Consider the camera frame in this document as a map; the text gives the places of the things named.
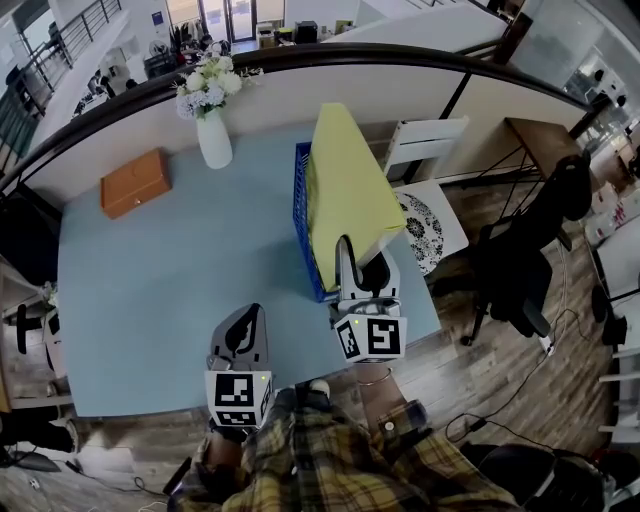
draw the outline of light blue table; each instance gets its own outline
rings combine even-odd
[[[275,387],[346,366],[313,291],[292,220],[295,145],[313,126],[235,139],[211,170],[199,150],[169,159],[173,189],[117,220],[96,187],[67,205],[59,252],[63,352],[80,416],[144,414],[206,404],[205,358],[216,325],[251,302],[266,313]],[[440,329],[404,236],[409,341]]]

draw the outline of wooden floor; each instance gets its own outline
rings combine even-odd
[[[511,200],[514,208],[530,185],[519,185]],[[474,241],[479,229],[497,220],[510,185],[487,188],[445,188],[460,221]],[[591,259],[577,224],[565,229],[573,240],[573,251],[566,253],[567,307],[578,313],[580,325],[589,341],[582,339],[578,323],[566,315],[566,329],[557,352],[531,377],[517,398],[492,419],[553,447],[588,455],[606,439],[597,427],[607,423],[611,409],[610,390],[597,379],[607,372],[611,351],[600,342],[601,331],[590,315],[590,293],[595,283]],[[554,274],[545,305],[551,320],[562,306],[563,268],[555,244],[545,250]],[[432,278],[468,270],[462,257],[443,261]],[[456,292],[435,301],[443,330],[407,350],[404,360],[396,362],[395,377],[409,399],[420,399],[436,429],[463,412],[486,415],[504,404],[542,357],[537,339],[525,339],[511,327],[485,317],[476,344],[459,344],[463,334],[471,332],[474,318],[473,294]],[[558,332],[563,331],[563,317]],[[15,334],[6,328],[6,341],[15,347]],[[28,382],[18,383],[22,393],[35,393],[51,378],[43,368],[37,333],[30,341],[28,356],[10,351],[14,371]],[[331,378],[333,396],[339,405],[363,421],[359,393],[353,375],[345,372]],[[77,457],[85,472],[104,483],[135,489],[133,477],[140,476],[147,487],[160,491],[184,458],[191,455],[201,440],[207,421],[206,408],[170,414],[119,419],[81,419],[86,443]],[[474,420],[461,419],[452,425],[456,438]],[[473,442],[523,442],[509,432],[487,425],[468,436]],[[39,450],[52,459],[64,454]],[[40,490],[29,480],[37,479]],[[57,474],[35,473],[17,468],[0,470],[0,503],[20,511],[136,511],[155,501],[143,493],[123,493],[106,489],[98,482],[71,473],[66,468]],[[161,505],[153,510],[164,510]]]

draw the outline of door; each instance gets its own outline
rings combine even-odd
[[[226,0],[230,14],[231,42],[256,38],[256,0]]]
[[[202,0],[202,11],[214,41],[256,38],[256,0]]]

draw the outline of cable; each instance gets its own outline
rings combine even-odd
[[[167,506],[167,504],[164,501],[154,501],[153,503],[149,503],[144,507],[140,507],[138,509],[138,512],[153,512],[153,509],[151,507],[153,507],[154,505],[164,505],[165,507]]]
[[[26,459],[29,455],[33,454],[37,449],[38,449],[38,447],[34,446],[33,450],[31,450],[30,452],[25,453],[19,459],[16,459],[15,458],[15,454],[18,451],[18,444],[16,443],[15,448],[14,448],[14,455],[11,455],[9,452],[7,452],[7,455],[12,460],[9,460],[8,463],[6,463],[6,464],[0,465],[0,469],[6,469],[6,468],[10,468],[10,467],[16,466],[17,464],[20,464],[20,462],[22,462],[24,459]]]
[[[582,328],[580,326],[580,315],[578,315],[578,313],[576,313],[574,310],[570,309],[570,308],[565,308],[556,318],[555,320],[555,325],[553,327],[553,339],[556,340],[559,338],[556,337],[556,329],[558,328],[558,322],[560,321],[560,319],[566,314],[566,313],[572,313],[575,318],[576,318],[576,322],[578,325],[578,332],[580,333],[580,337],[588,342],[592,342],[589,338],[587,338],[583,332],[582,332]],[[466,438],[469,434],[471,434],[472,432],[477,432],[478,430],[480,430],[482,427],[484,427],[487,423],[491,423],[493,425],[496,425],[498,427],[502,427],[505,430],[508,430],[509,432],[511,432],[513,435],[517,436],[517,437],[521,437],[522,439],[525,439],[531,443],[540,445],[540,446],[544,446],[546,448],[549,448],[549,446],[544,445],[542,443],[537,443],[535,441],[532,441],[531,439],[528,439],[520,434],[516,434],[515,432],[513,432],[511,429],[509,429],[509,427],[506,427],[505,425],[502,425],[500,423],[496,423],[495,421],[489,420],[489,418],[493,418],[494,416],[496,416],[497,414],[501,413],[509,404],[511,404],[516,396],[518,396],[518,393],[520,393],[520,391],[522,391],[522,388],[524,388],[524,386],[527,384],[527,382],[529,381],[529,379],[533,376],[533,374],[538,370],[538,368],[540,368],[542,366],[542,364],[548,359],[549,357],[547,356],[546,353],[544,353],[544,356],[536,363],[536,365],[533,367],[533,369],[529,372],[529,374],[525,377],[525,379],[522,381],[522,384],[520,384],[520,386],[518,386],[518,389],[516,389],[515,393],[513,393],[513,395],[511,395],[511,398],[509,398],[509,400],[507,400],[502,406],[500,406],[498,409],[496,409],[494,412],[492,412],[491,414],[488,414],[486,416],[477,416],[475,414],[471,414],[468,412],[464,412],[462,414],[459,414],[458,416],[456,416],[455,418],[453,418],[449,423],[447,423],[447,426],[444,429],[444,435],[447,438],[448,441],[452,442],[452,443],[459,443],[460,441],[462,441],[464,438]],[[461,418],[464,418],[466,416],[469,416],[471,418],[476,418],[476,421],[473,425],[471,425],[471,427],[469,427],[469,429],[460,437],[458,437],[457,439],[451,439],[451,437],[449,436],[449,428],[451,427],[451,425],[458,421]]]
[[[139,476],[136,476],[133,479],[133,485],[135,485],[137,487],[137,489],[122,489],[120,487],[113,487],[111,485],[108,485],[108,484],[104,483],[102,480],[100,480],[99,478],[87,475],[84,471],[82,471],[82,469],[80,469],[78,466],[76,466],[72,462],[66,461],[64,464],[65,464],[65,466],[67,466],[74,473],[77,473],[78,475],[81,475],[81,476],[83,476],[85,478],[89,478],[90,480],[94,480],[94,481],[98,482],[100,485],[106,487],[107,489],[111,489],[112,491],[119,491],[119,492],[146,492],[147,494],[149,494],[151,496],[161,496],[163,498],[166,497],[162,493],[150,491],[149,489],[147,489],[146,486],[145,486],[144,480],[142,478],[140,478]]]

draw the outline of wooden box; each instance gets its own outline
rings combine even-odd
[[[165,155],[154,149],[100,180],[100,204],[116,219],[169,190]]]

